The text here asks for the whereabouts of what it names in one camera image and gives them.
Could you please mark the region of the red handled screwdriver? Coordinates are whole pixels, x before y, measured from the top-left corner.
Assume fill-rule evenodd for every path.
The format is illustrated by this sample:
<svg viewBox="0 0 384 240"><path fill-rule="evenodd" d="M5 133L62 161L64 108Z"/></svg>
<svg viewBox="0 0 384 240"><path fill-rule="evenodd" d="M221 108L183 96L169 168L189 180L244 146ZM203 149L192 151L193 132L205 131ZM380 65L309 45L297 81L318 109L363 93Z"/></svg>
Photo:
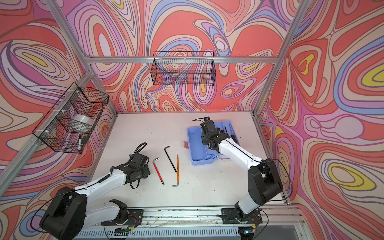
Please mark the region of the red handled screwdriver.
<svg viewBox="0 0 384 240"><path fill-rule="evenodd" d="M161 173L160 173L160 171L159 171L159 169L158 169L158 167L157 167L157 162L158 162L159 160L160 160L159 157L155 158L155 159L153 160L153 166L154 166L154 168L155 168L155 170L156 170L156 173L157 173L157 175L158 175L158 177L159 177L159 180L161 181L162 185L164 186L164 185L165 185L164 180L163 180L163 178L162 178L162 176L161 176Z"/></svg>

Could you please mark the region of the white and blue tool box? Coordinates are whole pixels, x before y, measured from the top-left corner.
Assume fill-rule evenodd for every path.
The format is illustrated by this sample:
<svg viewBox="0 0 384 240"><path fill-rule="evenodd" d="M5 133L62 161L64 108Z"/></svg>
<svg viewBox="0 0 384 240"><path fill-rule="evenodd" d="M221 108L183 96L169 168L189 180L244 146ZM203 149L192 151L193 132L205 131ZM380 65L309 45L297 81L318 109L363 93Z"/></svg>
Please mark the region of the white and blue tool box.
<svg viewBox="0 0 384 240"><path fill-rule="evenodd" d="M230 133L231 121L215 122L215 127L226 132L227 127ZM187 129L188 149L190 151L191 162L194 166L212 164L215 160L229 159L223 154L210 150L207 146L203 145L201 138L201 127L191 127Z"/></svg>

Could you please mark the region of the black yellow long screwdriver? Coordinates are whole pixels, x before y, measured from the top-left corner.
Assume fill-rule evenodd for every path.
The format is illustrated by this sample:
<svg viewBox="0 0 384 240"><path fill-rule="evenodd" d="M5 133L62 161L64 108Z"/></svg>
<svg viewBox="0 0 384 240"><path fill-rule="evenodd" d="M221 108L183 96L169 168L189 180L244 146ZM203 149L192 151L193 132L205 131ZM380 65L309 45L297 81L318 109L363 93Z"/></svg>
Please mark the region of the black yellow long screwdriver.
<svg viewBox="0 0 384 240"><path fill-rule="evenodd" d="M229 133L229 135L230 135L231 139L233 139L236 144L239 143L238 140L237 140L234 128L233 128L233 126L231 124L230 124L230 133Z"/></svg>

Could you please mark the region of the black hex key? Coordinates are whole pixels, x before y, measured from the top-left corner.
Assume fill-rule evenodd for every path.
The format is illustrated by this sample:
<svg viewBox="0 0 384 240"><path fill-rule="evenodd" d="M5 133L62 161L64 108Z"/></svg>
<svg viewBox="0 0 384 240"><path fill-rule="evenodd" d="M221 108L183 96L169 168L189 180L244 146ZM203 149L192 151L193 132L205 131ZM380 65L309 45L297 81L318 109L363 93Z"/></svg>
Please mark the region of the black hex key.
<svg viewBox="0 0 384 240"><path fill-rule="evenodd" d="M178 171L177 171L177 169L176 169L176 167L175 167L175 165L174 165L173 161L171 160L171 157L170 157L170 155L169 155L169 154L168 154L168 152L167 152L167 149L168 149L168 148L170 148L170 146L167 146L167 147L165 147L165 148L164 148L165 154L166 154L166 156L167 156L167 158L168 158L168 160L169 160L169 162L170 162L170 164L171 164L171 166L172 166L173 170L174 170L174 171L175 171L175 173L177 174L177 173L178 173Z"/></svg>

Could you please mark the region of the orange handled screwdriver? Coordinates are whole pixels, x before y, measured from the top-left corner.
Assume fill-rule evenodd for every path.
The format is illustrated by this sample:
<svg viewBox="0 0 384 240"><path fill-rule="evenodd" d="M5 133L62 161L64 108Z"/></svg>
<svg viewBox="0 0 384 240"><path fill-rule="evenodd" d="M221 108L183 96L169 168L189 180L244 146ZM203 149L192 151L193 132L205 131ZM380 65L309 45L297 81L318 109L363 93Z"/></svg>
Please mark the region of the orange handled screwdriver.
<svg viewBox="0 0 384 240"><path fill-rule="evenodd" d="M177 180L180 180L180 164L179 164L179 154L177 154Z"/></svg>

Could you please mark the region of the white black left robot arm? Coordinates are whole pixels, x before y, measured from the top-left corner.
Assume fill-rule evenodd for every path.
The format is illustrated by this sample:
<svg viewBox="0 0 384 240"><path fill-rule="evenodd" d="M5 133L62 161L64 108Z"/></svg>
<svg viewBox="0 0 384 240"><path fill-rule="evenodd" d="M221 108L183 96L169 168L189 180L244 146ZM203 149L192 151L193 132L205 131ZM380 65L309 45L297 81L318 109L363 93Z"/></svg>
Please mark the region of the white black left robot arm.
<svg viewBox="0 0 384 240"><path fill-rule="evenodd" d="M124 225L130 217L128 206L117 199L93 206L93 203L114 189L139 183L150 175L149 158L130 154L129 160L90 183L61 188L50 202L39 227L58 240L72 240L88 227L101 223Z"/></svg>

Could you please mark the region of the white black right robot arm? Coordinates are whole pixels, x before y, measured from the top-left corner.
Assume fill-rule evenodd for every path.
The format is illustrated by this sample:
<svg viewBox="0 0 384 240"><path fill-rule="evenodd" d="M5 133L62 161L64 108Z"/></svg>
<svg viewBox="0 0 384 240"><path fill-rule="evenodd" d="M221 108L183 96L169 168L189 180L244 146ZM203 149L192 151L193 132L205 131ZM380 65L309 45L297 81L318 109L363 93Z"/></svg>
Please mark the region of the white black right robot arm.
<svg viewBox="0 0 384 240"><path fill-rule="evenodd" d="M274 160L261 159L242 148L230 135L218 130L210 117L205 117L200 126L203 145L225 155L247 173L248 193L235 204L239 219L283 192L284 186Z"/></svg>

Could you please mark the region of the black marker pen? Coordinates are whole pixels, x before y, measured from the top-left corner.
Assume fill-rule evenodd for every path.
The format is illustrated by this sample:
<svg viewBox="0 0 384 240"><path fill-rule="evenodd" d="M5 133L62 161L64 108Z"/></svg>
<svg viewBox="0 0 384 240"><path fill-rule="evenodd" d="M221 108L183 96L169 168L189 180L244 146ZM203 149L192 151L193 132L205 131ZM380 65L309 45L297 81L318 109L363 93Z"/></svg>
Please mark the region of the black marker pen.
<svg viewBox="0 0 384 240"><path fill-rule="evenodd" d="M78 153L82 152L82 135L79 135L79 140L78 140Z"/></svg>

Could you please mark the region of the silver tape roll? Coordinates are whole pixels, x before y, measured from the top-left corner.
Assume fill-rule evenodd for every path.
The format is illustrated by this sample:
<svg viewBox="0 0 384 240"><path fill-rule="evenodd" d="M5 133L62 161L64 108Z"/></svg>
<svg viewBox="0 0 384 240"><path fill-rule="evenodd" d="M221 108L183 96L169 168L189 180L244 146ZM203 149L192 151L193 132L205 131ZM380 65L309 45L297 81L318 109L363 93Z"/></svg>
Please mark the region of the silver tape roll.
<svg viewBox="0 0 384 240"><path fill-rule="evenodd" d="M88 125L88 126L94 125L94 121L85 115L76 114L71 118L71 120L76 125Z"/></svg>

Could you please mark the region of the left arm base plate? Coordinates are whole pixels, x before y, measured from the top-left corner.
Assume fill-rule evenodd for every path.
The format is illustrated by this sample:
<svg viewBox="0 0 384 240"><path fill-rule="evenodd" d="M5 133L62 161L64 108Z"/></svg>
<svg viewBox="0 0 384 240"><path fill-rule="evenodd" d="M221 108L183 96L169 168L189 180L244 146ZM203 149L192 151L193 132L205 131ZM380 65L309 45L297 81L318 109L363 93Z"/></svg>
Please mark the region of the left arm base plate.
<svg viewBox="0 0 384 240"><path fill-rule="evenodd" d="M116 226L137 227L143 221L143 209L128 209L126 214L120 214L112 221Z"/></svg>

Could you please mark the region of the aluminium front rail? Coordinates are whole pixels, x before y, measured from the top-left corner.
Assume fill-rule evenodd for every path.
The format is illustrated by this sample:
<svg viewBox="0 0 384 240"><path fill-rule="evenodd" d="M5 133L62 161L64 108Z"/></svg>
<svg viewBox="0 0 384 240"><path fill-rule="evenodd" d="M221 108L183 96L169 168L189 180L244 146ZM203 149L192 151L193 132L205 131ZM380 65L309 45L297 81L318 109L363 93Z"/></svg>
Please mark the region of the aluminium front rail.
<svg viewBox="0 0 384 240"><path fill-rule="evenodd" d="M143 221L139 228L154 229L159 227L221 227L221 218L217 217L222 208L230 205L189 206L189 207L142 207ZM269 226L305 226L306 220L298 207L267 204L259 208L262 225Z"/></svg>

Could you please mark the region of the aluminium corner frame post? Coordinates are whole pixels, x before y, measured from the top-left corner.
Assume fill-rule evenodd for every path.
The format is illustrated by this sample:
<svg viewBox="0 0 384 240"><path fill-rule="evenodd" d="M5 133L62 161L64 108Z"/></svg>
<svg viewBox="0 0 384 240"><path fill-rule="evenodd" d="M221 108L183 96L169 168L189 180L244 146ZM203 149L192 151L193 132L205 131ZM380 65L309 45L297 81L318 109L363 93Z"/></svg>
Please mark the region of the aluminium corner frame post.
<svg viewBox="0 0 384 240"><path fill-rule="evenodd" d="M261 93L259 94L259 98L258 98L257 103L256 103L254 110L253 110L254 116L257 115L257 112L262 108L263 102L267 99L268 92L269 92L275 78L277 77L279 70L283 67L285 55L287 54L288 49L289 49L292 41L294 40L294 37L295 37L295 35L296 35L296 33L297 33L297 31L298 31L311 3L312 3L312 1L300 1L299 2L297 11L295 12L293 20L290 24L290 27L287 31L287 34L286 34L286 36L282 42L282 46L281 46L279 53L277 55L277 61L274 64L274 66L271 68L271 71L268 75L268 78L266 79L266 81L262 87Z"/></svg>

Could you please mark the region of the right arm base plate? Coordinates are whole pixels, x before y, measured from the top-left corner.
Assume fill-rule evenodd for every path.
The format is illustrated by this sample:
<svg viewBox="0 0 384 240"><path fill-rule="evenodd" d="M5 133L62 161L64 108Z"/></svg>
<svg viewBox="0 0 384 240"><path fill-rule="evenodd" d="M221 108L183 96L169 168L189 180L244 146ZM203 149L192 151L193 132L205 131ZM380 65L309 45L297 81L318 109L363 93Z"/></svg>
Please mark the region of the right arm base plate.
<svg viewBox="0 0 384 240"><path fill-rule="evenodd" d="M262 220L262 215L259 209L255 209L248 214L244 214L240 209L237 208L222 208L221 213L217 215L221 218L223 224L253 224L255 226L260 225Z"/></svg>

